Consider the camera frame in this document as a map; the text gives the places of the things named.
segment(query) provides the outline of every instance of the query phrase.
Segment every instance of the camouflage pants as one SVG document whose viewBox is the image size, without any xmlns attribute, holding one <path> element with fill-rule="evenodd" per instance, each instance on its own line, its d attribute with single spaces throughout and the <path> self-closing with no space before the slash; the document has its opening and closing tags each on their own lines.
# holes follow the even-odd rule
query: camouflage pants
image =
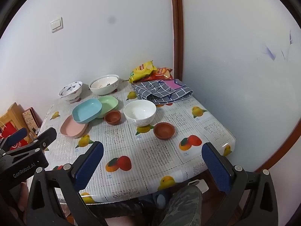
<svg viewBox="0 0 301 226">
<path fill-rule="evenodd" d="M 154 217 L 152 226 L 201 226 L 201 204 L 202 192 L 194 185 L 185 186 Z"/>
</svg>

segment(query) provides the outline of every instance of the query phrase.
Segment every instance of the brown clay cup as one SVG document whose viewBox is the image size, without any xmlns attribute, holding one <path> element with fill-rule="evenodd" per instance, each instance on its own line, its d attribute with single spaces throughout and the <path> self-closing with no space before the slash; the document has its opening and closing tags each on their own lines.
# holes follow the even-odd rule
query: brown clay cup
<svg viewBox="0 0 301 226">
<path fill-rule="evenodd" d="M 175 133 L 175 128 L 172 124 L 167 122 L 160 122 L 154 127 L 154 134 L 158 139 L 168 140 Z"/>
<path fill-rule="evenodd" d="M 110 111 L 104 117 L 106 123 L 110 125 L 117 125 L 120 122 L 120 119 L 121 113 L 119 111 Z"/>
</svg>

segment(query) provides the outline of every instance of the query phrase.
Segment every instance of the black clamp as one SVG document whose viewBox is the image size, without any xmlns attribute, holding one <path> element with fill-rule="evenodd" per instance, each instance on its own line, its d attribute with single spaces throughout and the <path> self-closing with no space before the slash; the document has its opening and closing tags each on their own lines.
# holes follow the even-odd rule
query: black clamp
<svg viewBox="0 0 301 226">
<path fill-rule="evenodd" d="M 235 226 L 278 226 L 278 209 L 273 181 L 268 170 L 247 172 L 233 166 L 211 143 L 202 147 L 202 157 L 220 191 L 226 193 L 219 208 L 205 226 L 226 226 L 235 212 L 243 192 L 250 190 L 243 214 Z"/>
<path fill-rule="evenodd" d="M 44 154 L 46 149 L 57 137 L 56 130 L 49 128 L 39 135 L 32 143 L 10 151 L 11 146 L 26 137 L 27 130 L 22 128 L 13 135 L 0 141 L 0 214 L 16 222 L 7 206 L 13 207 L 19 218 L 23 212 L 19 210 L 16 201 L 20 194 L 20 184 L 34 175 L 37 167 L 47 167 Z"/>
<path fill-rule="evenodd" d="M 72 225 L 66 220 L 55 192 L 55 188 L 60 188 L 79 226 L 107 226 L 103 218 L 94 216 L 79 194 L 80 190 L 86 188 L 102 157 L 103 145 L 96 141 L 73 164 L 65 164 L 61 169 L 51 171 L 38 167 L 29 193 L 27 224 L 30 226 Z"/>
</svg>

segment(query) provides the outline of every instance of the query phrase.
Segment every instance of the white bowl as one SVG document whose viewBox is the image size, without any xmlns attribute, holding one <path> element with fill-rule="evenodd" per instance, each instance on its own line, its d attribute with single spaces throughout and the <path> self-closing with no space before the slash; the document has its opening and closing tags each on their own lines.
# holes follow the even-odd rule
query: white bowl
<svg viewBox="0 0 301 226">
<path fill-rule="evenodd" d="M 154 120 L 156 110 L 153 102 L 141 99 L 128 103 L 123 112 L 129 123 L 144 127 Z"/>
<path fill-rule="evenodd" d="M 106 95 L 113 92 L 118 87 L 118 84 L 118 75 L 106 75 L 93 80 L 89 84 L 89 88 L 96 95 Z"/>
<path fill-rule="evenodd" d="M 58 93 L 61 99 L 74 103 L 79 99 L 82 93 L 82 82 L 73 82 L 63 87 Z"/>
</svg>

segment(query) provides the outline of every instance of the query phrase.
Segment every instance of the red snack bag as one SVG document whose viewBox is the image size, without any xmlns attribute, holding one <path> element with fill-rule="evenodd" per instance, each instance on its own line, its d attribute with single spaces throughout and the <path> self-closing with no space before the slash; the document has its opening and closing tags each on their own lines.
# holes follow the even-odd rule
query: red snack bag
<svg viewBox="0 0 301 226">
<path fill-rule="evenodd" d="M 149 76 L 146 76 L 139 81 L 147 82 L 153 80 L 172 80 L 173 77 L 170 74 L 172 71 L 173 70 L 170 68 L 158 68 L 157 70 L 153 71 Z"/>
<path fill-rule="evenodd" d="M 15 133 L 17 131 L 17 129 L 13 126 L 13 124 L 11 122 L 7 122 L 4 125 L 4 129 L 1 133 L 0 138 L 7 138 L 8 136 L 12 135 L 13 133 Z M 13 149 L 17 149 L 19 147 L 25 146 L 26 144 L 28 144 L 24 139 L 20 140 L 19 143 L 17 143 L 16 145 L 12 146 L 10 148 L 10 150 Z"/>
</svg>

